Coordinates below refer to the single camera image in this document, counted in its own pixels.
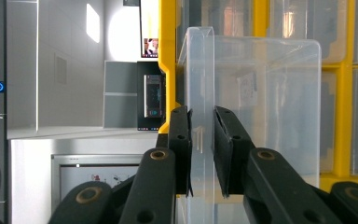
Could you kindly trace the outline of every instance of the monitor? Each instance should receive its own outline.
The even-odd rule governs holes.
[[[51,212],[76,186],[103,181],[111,187],[132,177],[143,157],[133,155],[51,155]]]
[[[158,57],[158,0],[140,0],[141,58]]]

